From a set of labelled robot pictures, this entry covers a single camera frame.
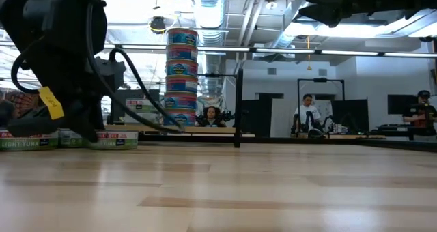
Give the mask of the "black wall monitor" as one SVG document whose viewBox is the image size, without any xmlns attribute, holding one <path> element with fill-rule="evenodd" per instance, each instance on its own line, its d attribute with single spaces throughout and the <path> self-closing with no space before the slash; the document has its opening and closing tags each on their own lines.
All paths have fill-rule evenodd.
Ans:
<svg viewBox="0 0 437 232">
<path fill-rule="evenodd" d="M 389 115 L 402 115 L 411 105 L 417 103 L 417 97 L 413 95 L 388 95 L 387 109 Z"/>
</svg>

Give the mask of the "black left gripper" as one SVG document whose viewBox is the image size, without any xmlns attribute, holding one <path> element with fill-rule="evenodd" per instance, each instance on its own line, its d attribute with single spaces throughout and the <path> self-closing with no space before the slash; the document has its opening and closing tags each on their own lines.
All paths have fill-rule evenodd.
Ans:
<svg viewBox="0 0 437 232">
<path fill-rule="evenodd" d="M 31 109 L 11 119 L 6 129 L 13 136 L 33 136 L 55 132 L 61 124 L 89 142 L 98 141 L 103 130 L 100 83 L 89 67 L 87 51 L 32 50 L 25 61 L 42 86 L 48 87 L 61 103 L 64 116 L 51 119 L 47 106 Z"/>
</svg>

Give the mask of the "black background desk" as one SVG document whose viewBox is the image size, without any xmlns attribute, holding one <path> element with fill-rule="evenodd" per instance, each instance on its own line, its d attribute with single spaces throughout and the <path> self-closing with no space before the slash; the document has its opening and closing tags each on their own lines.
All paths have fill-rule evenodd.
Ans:
<svg viewBox="0 0 437 232">
<path fill-rule="evenodd" d="M 371 134 L 382 135 L 388 139 L 437 141 L 437 130 L 435 128 L 418 128 L 411 124 L 383 124 L 371 130 Z"/>
</svg>

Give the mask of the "black background robot arms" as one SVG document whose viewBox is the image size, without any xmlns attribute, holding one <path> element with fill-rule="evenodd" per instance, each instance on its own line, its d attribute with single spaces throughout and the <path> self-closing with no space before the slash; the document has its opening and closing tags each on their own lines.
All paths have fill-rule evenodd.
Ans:
<svg viewBox="0 0 437 232">
<path fill-rule="evenodd" d="M 300 120 L 300 113 L 294 114 L 291 134 L 294 134 L 296 137 L 298 137 L 299 134 L 305 133 L 308 139 L 323 139 L 324 129 L 329 119 L 333 121 L 333 116 L 329 115 L 321 124 L 319 121 L 315 120 L 314 114 L 311 111 L 306 111 L 305 122 L 303 123 Z"/>
</svg>

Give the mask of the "long strip light bar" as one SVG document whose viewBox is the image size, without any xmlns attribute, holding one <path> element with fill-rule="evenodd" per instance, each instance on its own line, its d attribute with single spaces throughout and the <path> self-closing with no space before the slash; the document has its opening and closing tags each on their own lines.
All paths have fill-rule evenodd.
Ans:
<svg viewBox="0 0 437 232">
<path fill-rule="evenodd" d="M 122 48 L 135 51 L 167 50 L 166 44 L 103 44 L 100 51 Z M 333 56 L 357 56 L 357 57 L 395 57 L 415 59 L 437 59 L 437 53 L 416 52 L 386 52 L 376 50 L 326 50 L 308 48 L 258 48 L 242 46 L 198 46 L 197 51 L 212 53 L 263 53 L 263 54 L 293 54 L 293 55 L 333 55 Z"/>
</svg>

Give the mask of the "black partition panel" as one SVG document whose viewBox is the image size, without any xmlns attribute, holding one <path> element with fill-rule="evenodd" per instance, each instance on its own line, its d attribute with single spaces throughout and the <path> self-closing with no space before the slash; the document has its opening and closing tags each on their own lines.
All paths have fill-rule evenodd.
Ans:
<svg viewBox="0 0 437 232">
<path fill-rule="evenodd" d="M 272 97 L 270 93 L 259 93 L 258 99 L 242 101 L 241 130 L 256 137 L 270 136 Z"/>
<path fill-rule="evenodd" d="M 367 99 L 332 101 L 333 122 L 348 128 L 352 134 L 369 132 Z"/>
</svg>

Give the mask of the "black background stand frame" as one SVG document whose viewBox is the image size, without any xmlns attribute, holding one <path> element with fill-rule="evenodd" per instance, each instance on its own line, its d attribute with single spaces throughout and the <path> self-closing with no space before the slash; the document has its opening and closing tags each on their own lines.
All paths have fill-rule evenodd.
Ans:
<svg viewBox="0 0 437 232">
<path fill-rule="evenodd" d="M 339 82 L 341 83 L 341 95 L 342 95 L 342 100 L 345 101 L 346 100 L 346 93 L 345 93 L 345 81 L 343 79 L 329 79 L 329 78 L 298 78 L 297 79 L 297 99 L 298 99 L 298 105 L 297 105 L 297 109 L 298 112 L 297 114 L 294 115 L 294 120 L 293 120 L 293 127 L 296 127 L 296 131 L 295 131 L 295 135 L 298 136 L 298 134 L 300 132 L 303 133 L 308 133 L 308 129 L 306 127 L 306 125 L 302 125 L 301 120 L 300 120 L 300 82 L 301 81 L 311 81 L 314 83 L 327 83 L 327 82 Z"/>
</svg>

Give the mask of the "yellow pendant lamp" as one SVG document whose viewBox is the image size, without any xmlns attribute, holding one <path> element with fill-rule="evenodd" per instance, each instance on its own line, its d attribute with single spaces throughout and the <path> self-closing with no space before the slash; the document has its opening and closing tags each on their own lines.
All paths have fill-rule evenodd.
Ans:
<svg viewBox="0 0 437 232">
<path fill-rule="evenodd" d="M 310 36 L 309 35 L 306 38 L 306 42 L 307 42 L 307 49 L 309 50 L 310 49 Z M 308 61 L 307 69 L 308 70 L 312 70 L 312 67 L 311 67 L 311 53 L 309 53 L 307 55 L 307 61 Z"/>
</svg>

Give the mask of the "person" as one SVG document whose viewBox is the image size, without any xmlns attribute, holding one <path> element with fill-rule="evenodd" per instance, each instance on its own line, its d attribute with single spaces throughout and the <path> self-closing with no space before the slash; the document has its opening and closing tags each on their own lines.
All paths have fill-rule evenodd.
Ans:
<svg viewBox="0 0 437 232">
<path fill-rule="evenodd" d="M 300 105 L 300 120 L 303 123 L 305 122 L 306 111 L 311 111 L 314 114 L 315 120 L 320 122 L 322 117 L 318 109 L 313 105 L 313 96 L 311 94 L 305 94 L 302 98 L 302 104 Z"/>
<path fill-rule="evenodd" d="M 402 115 L 403 122 L 409 123 L 409 133 L 414 141 L 437 141 L 437 110 L 429 103 L 431 93 L 421 90 L 417 94 L 417 103 L 407 107 Z"/>
<path fill-rule="evenodd" d="M 196 117 L 196 124 L 201 127 L 225 128 L 226 124 L 221 119 L 220 114 L 220 109 L 214 106 L 204 108 L 203 115 L 201 117 Z"/>
</svg>

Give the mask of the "black ceiling dome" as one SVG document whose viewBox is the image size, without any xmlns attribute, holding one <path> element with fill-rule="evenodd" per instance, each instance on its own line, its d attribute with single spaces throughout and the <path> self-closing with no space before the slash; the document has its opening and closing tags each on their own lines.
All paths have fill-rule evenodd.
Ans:
<svg viewBox="0 0 437 232">
<path fill-rule="evenodd" d="M 149 23 L 152 33 L 160 35 L 166 31 L 165 18 L 163 16 L 154 16 Z"/>
</svg>

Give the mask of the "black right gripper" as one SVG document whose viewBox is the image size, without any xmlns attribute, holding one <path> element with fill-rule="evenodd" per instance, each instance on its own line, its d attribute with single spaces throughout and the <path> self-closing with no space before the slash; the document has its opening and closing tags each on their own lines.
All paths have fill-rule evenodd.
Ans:
<svg viewBox="0 0 437 232">
<path fill-rule="evenodd" d="M 305 0 L 314 4 L 341 4 L 342 11 L 327 5 L 308 5 L 299 14 L 329 27 L 336 27 L 343 18 L 355 14 L 371 16 L 375 12 L 402 10 L 404 18 L 413 17 L 421 9 L 421 0 Z"/>
</svg>

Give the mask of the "black metal shelf frame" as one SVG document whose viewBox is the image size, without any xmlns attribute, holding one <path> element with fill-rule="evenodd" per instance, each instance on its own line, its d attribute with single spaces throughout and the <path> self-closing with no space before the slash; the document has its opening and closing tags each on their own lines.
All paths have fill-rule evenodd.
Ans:
<svg viewBox="0 0 437 232">
<path fill-rule="evenodd" d="M 242 92 L 243 92 L 243 78 L 244 71 L 239 69 L 236 74 L 200 74 L 206 78 L 234 78 L 235 79 L 235 114 L 234 126 L 236 129 L 234 136 L 220 136 L 220 135 L 194 135 L 194 134 L 176 134 L 176 133 L 158 133 L 145 132 L 145 136 L 139 138 L 140 141 L 169 141 L 169 142 L 190 142 L 190 143 L 232 143 L 234 147 L 239 148 L 242 143 L 241 130 L 241 112 L 242 112 Z"/>
</svg>

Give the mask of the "wooden shelf board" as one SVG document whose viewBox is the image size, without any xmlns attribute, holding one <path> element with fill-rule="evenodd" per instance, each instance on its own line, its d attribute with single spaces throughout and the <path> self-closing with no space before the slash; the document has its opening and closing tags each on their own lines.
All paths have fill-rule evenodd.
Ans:
<svg viewBox="0 0 437 232">
<path fill-rule="evenodd" d="M 128 124 L 128 125 L 106 125 L 107 130 L 135 130 L 138 132 L 157 132 L 149 126 L 139 125 L 139 124 Z M 179 130 L 176 126 L 169 126 L 170 129 L 176 130 L 177 133 L 181 134 L 198 134 L 198 135 L 220 135 L 220 136 L 234 136 L 236 129 L 232 127 L 217 128 L 217 127 L 199 127 L 199 126 L 186 126 L 184 130 Z"/>
</svg>

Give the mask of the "patterned red tapestry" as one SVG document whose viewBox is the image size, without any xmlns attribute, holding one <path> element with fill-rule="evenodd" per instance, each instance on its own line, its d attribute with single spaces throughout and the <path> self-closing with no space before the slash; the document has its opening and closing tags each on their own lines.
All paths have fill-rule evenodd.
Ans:
<svg viewBox="0 0 437 232">
<path fill-rule="evenodd" d="M 19 118 L 39 106 L 39 96 L 19 91 L 7 92 L 5 99 L 14 105 L 14 117 Z"/>
</svg>

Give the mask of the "silver ribbed ceiling duct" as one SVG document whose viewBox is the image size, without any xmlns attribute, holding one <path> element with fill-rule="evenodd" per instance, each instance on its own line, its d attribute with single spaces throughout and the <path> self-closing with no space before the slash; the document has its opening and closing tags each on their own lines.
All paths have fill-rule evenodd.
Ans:
<svg viewBox="0 0 437 232">
<path fill-rule="evenodd" d="M 227 0 L 193 0 L 194 17 L 200 46 L 225 44 L 225 10 Z M 225 56 L 217 51 L 206 51 L 200 61 L 204 74 L 224 74 Z"/>
</svg>

